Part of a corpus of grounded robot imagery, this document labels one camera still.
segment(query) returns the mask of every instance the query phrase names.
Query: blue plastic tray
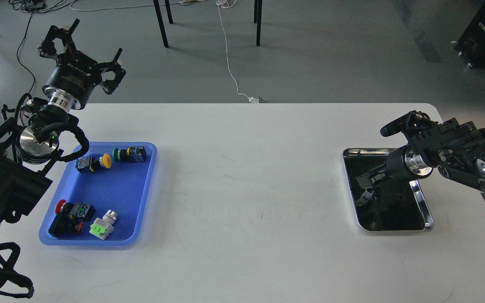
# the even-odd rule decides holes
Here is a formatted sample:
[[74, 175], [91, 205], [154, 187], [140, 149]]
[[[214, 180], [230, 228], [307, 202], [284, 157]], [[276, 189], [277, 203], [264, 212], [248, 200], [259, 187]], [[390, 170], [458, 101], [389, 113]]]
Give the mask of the blue plastic tray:
[[[87, 155], [112, 155], [114, 148], [126, 149], [128, 146], [144, 146], [147, 157], [144, 163], [114, 162], [110, 169], [90, 174], [80, 174], [75, 169], [75, 161], [67, 163], [65, 172], [57, 186], [50, 207], [40, 226], [39, 238], [46, 245], [73, 246], [125, 246], [136, 239], [140, 233], [143, 210], [151, 183], [152, 170], [156, 159], [156, 146], [148, 142], [90, 142]], [[90, 222], [83, 222], [83, 231], [75, 236], [62, 234], [54, 238], [48, 229], [56, 217], [54, 211], [59, 200], [81, 202], [93, 205], [96, 211]], [[96, 217], [111, 209], [117, 213], [115, 230], [106, 240], [89, 234], [89, 226]]]

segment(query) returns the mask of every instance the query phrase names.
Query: white table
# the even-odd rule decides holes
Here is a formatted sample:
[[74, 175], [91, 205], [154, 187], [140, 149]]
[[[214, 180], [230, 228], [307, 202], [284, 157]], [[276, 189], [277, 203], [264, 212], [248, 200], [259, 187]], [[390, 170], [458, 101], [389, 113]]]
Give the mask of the white table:
[[[58, 163], [42, 201], [4, 224], [0, 242], [22, 247], [28, 302], [485, 303], [476, 190], [437, 173], [422, 180], [430, 232], [375, 235], [356, 223], [342, 151], [404, 144], [379, 128], [412, 109], [439, 119], [427, 104], [89, 104], [74, 112], [89, 140], [158, 147], [140, 236], [119, 249], [40, 243]], [[72, 135], [62, 144], [71, 150]]]

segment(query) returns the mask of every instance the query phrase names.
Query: chair leg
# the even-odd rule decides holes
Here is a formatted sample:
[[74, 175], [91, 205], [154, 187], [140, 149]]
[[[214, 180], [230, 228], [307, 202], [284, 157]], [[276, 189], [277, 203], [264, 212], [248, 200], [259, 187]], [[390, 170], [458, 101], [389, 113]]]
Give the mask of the chair leg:
[[158, 0], [152, 0], [152, 2], [155, 5], [156, 19], [158, 19], [158, 27], [160, 27], [162, 42], [164, 42], [164, 47], [168, 48], [168, 37], [166, 37], [166, 29], [164, 29], [164, 20], [162, 20], [162, 13], [160, 12], [160, 4], [158, 4]]
[[261, 8], [263, 5], [263, 0], [258, 1], [258, 33], [256, 34], [256, 46], [261, 45]]
[[258, 23], [258, 0], [254, 0], [254, 23]]
[[171, 17], [170, 1], [164, 0], [164, 3], [166, 4], [166, 11], [168, 12], [168, 21], [170, 24], [173, 24], [173, 18]]

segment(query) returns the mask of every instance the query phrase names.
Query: metal tray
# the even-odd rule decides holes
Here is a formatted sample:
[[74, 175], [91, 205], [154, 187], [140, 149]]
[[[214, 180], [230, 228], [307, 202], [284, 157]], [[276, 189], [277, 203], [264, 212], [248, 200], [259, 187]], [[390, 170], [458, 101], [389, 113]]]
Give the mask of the metal tray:
[[429, 231], [434, 222], [418, 181], [387, 180], [379, 201], [357, 205], [364, 191], [355, 178], [382, 164], [392, 148], [348, 148], [343, 152], [357, 222], [366, 231]]

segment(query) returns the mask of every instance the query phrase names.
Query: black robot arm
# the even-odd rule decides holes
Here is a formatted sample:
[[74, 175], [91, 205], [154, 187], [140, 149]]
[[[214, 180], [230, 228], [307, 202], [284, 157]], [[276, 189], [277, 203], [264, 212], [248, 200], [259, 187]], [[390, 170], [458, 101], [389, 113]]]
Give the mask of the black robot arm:
[[[41, 57], [56, 60], [52, 76], [43, 87], [49, 98], [32, 98], [24, 94], [15, 109], [3, 105], [1, 113], [5, 122], [0, 126], [0, 224], [18, 222], [22, 215], [29, 215], [52, 184], [46, 174], [56, 161], [69, 162], [82, 157], [89, 150], [89, 141], [83, 130], [78, 127], [78, 118], [69, 114], [71, 109], [83, 109], [95, 86], [102, 86], [107, 94], [113, 93], [123, 77], [125, 70], [117, 63], [121, 48], [114, 59], [108, 63], [98, 63], [76, 49], [72, 33], [79, 20], [69, 29], [50, 27], [46, 38], [39, 46]], [[58, 54], [54, 40], [60, 39], [65, 48]], [[113, 80], [102, 80], [102, 74], [115, 73]], [[22, 121], [27, 112], [27, 123]], [[63, 132], [74, 134], [81, 148], [75, 153], [62, 157], [59, 136]], [[13, 159], [7, 157], [12, 147]], [[32, 171], [22, 165], [46, 163], [40, 171]], [[10, 250], [4, 259], [0, 253], [0, 289], [11, 282], [27, 289], [27, 292], [12, 294], [0, 290], [0, 295], [14, 298], [33, 296], [33, 284], [29, 278], [18, 274], [14, 265], [19, 256], [19, 246], [15, 243], [0, 244], [0, 251]]]
[[485, 128], [472, 122], [431, 121], [411, 111], [381, 129], [383, 136], [402, 132], [408, 143], [393, 150], [385, 163], [357, 178], [362, 188], [389, 178], [412, 181], [429, 176], [433, 168], [450, 180], [485, 192]]

